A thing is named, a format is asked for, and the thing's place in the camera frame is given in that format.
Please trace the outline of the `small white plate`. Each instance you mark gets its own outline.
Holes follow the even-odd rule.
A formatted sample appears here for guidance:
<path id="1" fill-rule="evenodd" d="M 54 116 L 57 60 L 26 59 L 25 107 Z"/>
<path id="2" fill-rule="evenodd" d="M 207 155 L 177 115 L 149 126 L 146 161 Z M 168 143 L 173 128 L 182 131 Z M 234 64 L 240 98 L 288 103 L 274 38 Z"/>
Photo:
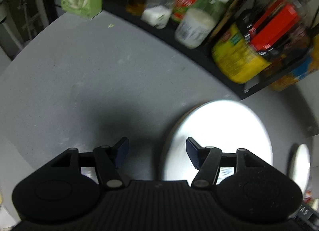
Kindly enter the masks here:
<path id="1" fill-rule="evenodd" d="M 306 144 L 297 146 L 294 151 L 290 169 L 289 177 L 299 186 L 303 194 L 305 194 L 310 178 L 310 152 Z"/>

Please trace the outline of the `sweet print white plate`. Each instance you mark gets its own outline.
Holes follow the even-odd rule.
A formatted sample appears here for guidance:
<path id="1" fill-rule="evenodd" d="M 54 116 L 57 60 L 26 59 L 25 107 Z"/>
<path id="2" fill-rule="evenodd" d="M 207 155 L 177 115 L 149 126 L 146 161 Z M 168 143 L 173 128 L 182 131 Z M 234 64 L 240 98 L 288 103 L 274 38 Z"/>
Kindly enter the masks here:
<path id="1" fill-rule="evenodd" d="M 247 106 L 231 100 L 211 101 L 181 117 L 166 138 L 160 160 L 162 180 L 191 183 L 198 170 L 186 151 L 186 139 L 194 138 L 202 147 L 217 147 L 224 153 L 245 148 L 268 164 L 273 150 L 260 118 Z"/>

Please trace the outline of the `small clear spice jar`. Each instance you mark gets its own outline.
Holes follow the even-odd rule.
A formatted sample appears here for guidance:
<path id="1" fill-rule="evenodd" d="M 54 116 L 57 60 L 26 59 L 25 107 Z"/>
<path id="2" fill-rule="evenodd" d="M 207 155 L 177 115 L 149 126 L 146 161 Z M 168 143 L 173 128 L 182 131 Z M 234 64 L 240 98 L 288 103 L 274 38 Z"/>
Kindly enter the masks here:
<path id="1" fill-rule="evenodd" d="M 141 20 L 156 29 L 166 27 L 177 0 L 147 0 Z"/>

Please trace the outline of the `black metal shelf rack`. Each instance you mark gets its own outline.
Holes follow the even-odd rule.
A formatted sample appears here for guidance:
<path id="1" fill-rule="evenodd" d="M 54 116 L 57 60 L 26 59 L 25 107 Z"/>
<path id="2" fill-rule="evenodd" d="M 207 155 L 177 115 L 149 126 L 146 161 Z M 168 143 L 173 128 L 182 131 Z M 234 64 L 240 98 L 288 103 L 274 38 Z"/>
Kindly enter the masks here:
<path id="1" fill-rule="evenodd" d="M 229 80 L 216 66 L 213 62 L 211 51 L 206 47 L 199 47 L 196 49 L 188 49 L 184 47 L 182 44 L 178 43 L 174 38 L 174 30 L 175 26 L 172 23 L 169 23 L 167 27 L 162 30 L 157 30 L 156 28 L 151 27 L 147 23 L 140 20 L 140 18 L 131 15 L 125 11 L 125 3 L 123 0 L 103 0 L 102 1 L 103 10 L 121 18 L 125 21 L 131 23 L 134 26 L 144 30 L 145 32 L 155 36 L 157 39 L 162 40 L 164 43 L 173 47 L 177 51 L 181 52 L 188 59 L 192 60 L 207 72 L 209 72 L 212 76 L 217 78 L 222 84 L 227 86 L 231 91 L 233 91 L 240 99 L 245 99 L 260 90 L 266 88 L 279 78 L 283 77 L 288 72 L 293 69 L 299 67 L 310 54 L 310 48 L 304 50 L 298 50 L 296 54 L 293 55 L 293 61 L 291 63 L 286 64 L 283 68 L 281 68 L 277 73 L 273 76 L 265 78 L 264 80 L 260 80 L 259 83 L 254 86 L 247 88 L 244 84 L 237 84 Z"/>

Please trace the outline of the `white cap seasoning jar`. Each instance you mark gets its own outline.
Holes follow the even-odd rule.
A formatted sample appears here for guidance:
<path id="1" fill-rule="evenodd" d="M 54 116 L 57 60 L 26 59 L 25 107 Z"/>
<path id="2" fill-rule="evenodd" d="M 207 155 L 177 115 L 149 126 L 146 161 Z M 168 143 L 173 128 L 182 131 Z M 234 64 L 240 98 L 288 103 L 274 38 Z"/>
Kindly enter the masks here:
<path id="1" fill-rule="evenodd" d="M 189 49 L 198 47 L 225 14 L 229 0 L 197 0 L 186 11 L 175 39 Z"/>

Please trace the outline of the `green label sauce bottle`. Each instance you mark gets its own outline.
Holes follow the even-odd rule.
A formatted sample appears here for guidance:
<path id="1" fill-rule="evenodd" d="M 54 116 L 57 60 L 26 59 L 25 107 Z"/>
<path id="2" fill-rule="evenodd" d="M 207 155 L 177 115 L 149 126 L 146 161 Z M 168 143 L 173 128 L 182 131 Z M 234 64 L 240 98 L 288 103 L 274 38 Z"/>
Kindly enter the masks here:
<path id="1" fill-rule="evenodd" d="M 171 19 L 176 23 L 180 23 L 189 7 L 196 1 L 197 0 L 177 0 L 172 10 Z"/>

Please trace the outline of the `orange juice bottle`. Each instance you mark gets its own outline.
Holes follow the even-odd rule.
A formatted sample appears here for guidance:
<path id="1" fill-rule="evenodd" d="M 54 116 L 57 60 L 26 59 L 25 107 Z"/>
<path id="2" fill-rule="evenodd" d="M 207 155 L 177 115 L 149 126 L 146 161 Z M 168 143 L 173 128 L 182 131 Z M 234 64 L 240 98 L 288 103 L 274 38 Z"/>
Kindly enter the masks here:
<path id="1" fill-rule="evenodd" d="M 314 46 L 311 54 L 307 56 L 299 67 L 273 82 L 270 87 L 274 91 L 281 92 L 316 71 L 318 71 L 318 45 Z"/>

